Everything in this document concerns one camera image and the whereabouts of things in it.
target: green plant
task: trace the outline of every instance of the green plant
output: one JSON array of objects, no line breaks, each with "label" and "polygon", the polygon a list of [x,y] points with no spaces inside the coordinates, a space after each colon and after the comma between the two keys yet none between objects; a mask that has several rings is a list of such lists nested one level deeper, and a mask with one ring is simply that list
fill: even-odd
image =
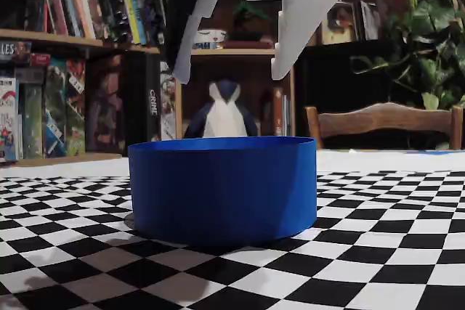
[{"label": "green plant", "polygon": [[351,57],[354,72],[383,70],[393,83],[421,94],[423,105],[416,107],[465,105],[464,5],[465,0],[391,0],[384,18],[391,56]]}]

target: blue cylindrical container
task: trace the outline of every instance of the blue cylindrical container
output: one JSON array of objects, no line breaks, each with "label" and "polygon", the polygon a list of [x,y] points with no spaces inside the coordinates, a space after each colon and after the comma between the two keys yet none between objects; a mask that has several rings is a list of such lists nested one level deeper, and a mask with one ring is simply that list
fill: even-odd
[{"label": "blue cylindrical container", "polygon": [[317,217],[314,139],[136,144],[129,168],[135,228],[154,239],[256,245],[298,234]]}]

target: black and white checkerboard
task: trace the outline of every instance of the black and white checkerboard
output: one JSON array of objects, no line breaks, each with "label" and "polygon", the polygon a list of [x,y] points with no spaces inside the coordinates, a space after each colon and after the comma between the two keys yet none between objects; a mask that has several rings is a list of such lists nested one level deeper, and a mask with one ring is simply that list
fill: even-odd
[{"label": "black and white checkerboard", "polygon": [[313,228],[202,250],[135,232],[126,177],[0,179],[0,309],[461,309],[464,182],[321,174]]}]

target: wooden chair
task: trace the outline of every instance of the wooden chair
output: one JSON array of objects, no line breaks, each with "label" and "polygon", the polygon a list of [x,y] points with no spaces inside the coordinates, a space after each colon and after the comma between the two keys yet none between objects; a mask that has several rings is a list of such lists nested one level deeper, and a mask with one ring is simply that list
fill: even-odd
[{"label": "wooden chair", "polygon": [[363,134],[379,129],[406,131],[439,131],[450,137],[450,148],[460,150],[464,111],[461,107],[447,110],[420,110],[395,103],[384,103],[341,114],[319,114],[315,107],[306,107],[310,136],[324,148],[330,136]]}]

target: penguin plush toy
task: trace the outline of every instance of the penguin plush toy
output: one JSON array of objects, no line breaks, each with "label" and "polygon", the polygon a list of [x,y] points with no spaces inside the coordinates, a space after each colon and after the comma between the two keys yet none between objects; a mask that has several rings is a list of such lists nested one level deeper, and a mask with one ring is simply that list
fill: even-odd
[{"label": "penguin plush toy", "polygon": [[211,83],[209,93],[213,101],[194,115],[185,139],[258,136],[254,118],[236,102],[240,95],[238,83],[229,80]]}]

